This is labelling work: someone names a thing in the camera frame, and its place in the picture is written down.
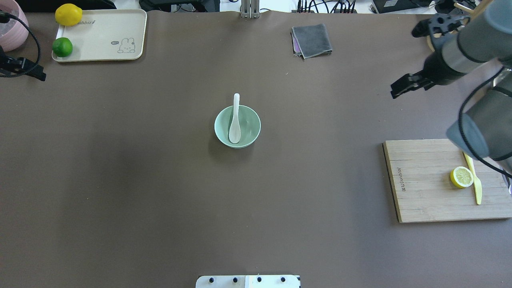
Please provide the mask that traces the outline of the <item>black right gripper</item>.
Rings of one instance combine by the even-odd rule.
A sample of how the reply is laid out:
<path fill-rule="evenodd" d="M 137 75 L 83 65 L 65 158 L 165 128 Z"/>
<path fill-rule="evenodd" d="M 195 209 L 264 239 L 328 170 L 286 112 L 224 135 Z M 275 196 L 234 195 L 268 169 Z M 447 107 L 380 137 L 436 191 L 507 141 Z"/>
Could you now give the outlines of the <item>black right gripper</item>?
<path fill-rule="evenodd" d="M 392 98 L 396 99 L 404 93 L 421 88 L 428 90 L 437 85 L 447 86 L 465 75 L 466 73 L 451 68 L 446 64 L 441 52 L 435 51 L 424 61 L 421 73 L 405 74 L 390 85 L 390 93 Z"/>

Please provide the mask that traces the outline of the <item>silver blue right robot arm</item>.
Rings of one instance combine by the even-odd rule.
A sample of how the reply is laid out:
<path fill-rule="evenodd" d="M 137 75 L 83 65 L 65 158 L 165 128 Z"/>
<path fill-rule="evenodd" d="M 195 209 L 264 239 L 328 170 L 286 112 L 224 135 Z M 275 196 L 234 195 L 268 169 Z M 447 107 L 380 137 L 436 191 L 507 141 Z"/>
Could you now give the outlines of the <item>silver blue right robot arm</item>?
<path fill-rule="evenodd" d="M 393 98 L 409 91 L 447 86 L 492 60 L 501 63 L 495 75 L 466 97 L 446 135 L 470 157 L 510 178 L 511 74 L 488 89 L 472 107 L 466 107 L 479 90 L 511 68 L 510 0 L 494 0 L 476 17 L 435 14 L 418 22 L 411 33 L 415 38 L 429 36 L 434 51 L 421 71 L 405 74 L 391 84 Z"/>

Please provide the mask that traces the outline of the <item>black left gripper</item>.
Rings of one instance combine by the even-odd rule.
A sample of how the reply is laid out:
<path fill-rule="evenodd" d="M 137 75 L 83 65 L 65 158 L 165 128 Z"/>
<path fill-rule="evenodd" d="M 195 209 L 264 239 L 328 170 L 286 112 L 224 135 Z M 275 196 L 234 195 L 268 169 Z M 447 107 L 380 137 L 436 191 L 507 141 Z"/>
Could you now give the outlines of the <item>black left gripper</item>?
<path fill-rule="evenodd" d="M 8 56 L 0 46 L 0 77 L 17 77 L 18 75 L 27 75 L 43 82 L 46 80 L 43 66 L 25 57 L 16 59 Z"/>

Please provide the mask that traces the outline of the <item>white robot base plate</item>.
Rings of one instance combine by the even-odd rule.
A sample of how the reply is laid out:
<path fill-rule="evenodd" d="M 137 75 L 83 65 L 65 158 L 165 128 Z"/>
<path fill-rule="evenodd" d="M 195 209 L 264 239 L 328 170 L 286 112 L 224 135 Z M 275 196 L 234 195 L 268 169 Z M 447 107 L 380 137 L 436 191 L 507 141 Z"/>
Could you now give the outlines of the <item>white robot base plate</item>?
<path fill-rule="evenodd" d="M 299 275 L 207 275 L 200 276 L 196 288 L 300 288 Z"/>

